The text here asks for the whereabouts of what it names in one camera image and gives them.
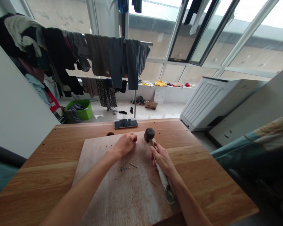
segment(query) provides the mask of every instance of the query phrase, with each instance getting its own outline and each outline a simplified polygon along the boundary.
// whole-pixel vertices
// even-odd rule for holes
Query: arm
[[[201,207],[196,202],[193,195],[190,193],[189,189],[183,182],[179,173],[176,171],[170,156],[168,155],[166,149],[160,146],[159,143],[154,143],[158,148],[156,150],[152,146],[151,149],[151,159],[153,161],[153,166],[156,168],[155,161],[153,160],[153,155],[156,158],[157,164],[161,167],[161,170],[169,178],[172,186],[175,190],[178,202],[180,204],[182,214],[185,218],[186,224],[190,225],[206,225],[211,226],[210,220],[207,218]]]
[[[63,196],[40,225],[78,225],[107,172],[114,163],[134,148],[136,141],[137,136],[132,132],[123,135]]]

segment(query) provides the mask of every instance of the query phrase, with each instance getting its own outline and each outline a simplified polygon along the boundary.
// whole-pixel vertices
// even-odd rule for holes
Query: clothes drying rack
[[[153,42],[145,42],[145,41],[141,41],[141,45],[144,45],[144,46],[153,46]],[[136,90],[134,91],[134,95],[133,95],[133,99],[132,99],[132,102],[134,101],[134,118],[135,118],[135,111],[136,111]]]

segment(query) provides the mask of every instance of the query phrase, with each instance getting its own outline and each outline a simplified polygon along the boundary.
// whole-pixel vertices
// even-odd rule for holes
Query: wooden table
[[[0,225],[38,224],[71,188],[85,139],[156,130],[170,157],[213,225],[227,225],[259,210],[179,119],[140,120],[136,128],[113,122],[58,125],[0,193]],[[181,147],[176,153],[172,148]],[[177,214],[159,225],[185,225]]]

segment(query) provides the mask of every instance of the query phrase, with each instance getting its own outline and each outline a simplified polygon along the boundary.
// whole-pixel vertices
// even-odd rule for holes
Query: yellow cloth
[[[163,81],[158,81],[155,83],[156,86],[167,86],[166,83],[164,83]]]

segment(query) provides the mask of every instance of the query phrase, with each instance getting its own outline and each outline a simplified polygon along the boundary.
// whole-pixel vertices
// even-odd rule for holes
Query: hammer
[[[155,130],[153,128],[147,128],[146,131],[145,131],[144,138],[145,138],[145,141],[147,143],[150,143],[150,145],[153,146],[153,148],[155,148],[155,145],[154,145],[154,142],[153,142],[154,136],[155,136]],[[164,172],[161,170],[160,166],[157,164],[157,161],[156,161],[156,158],[155,158],[154,155],[153,155],[153,157],[154,157],[154,160],[155,160],[155,163],[156,163],[156,167],[157,167],[157,170],[158,170],[160,180],[163,184],[163,188],[164,188],[164,191],[166,193],[167,201],[168,201],[169,204],[173,204],[175,202],[174,195],[171,191],[171,187],[169,185],[167,176],[164,174]]]

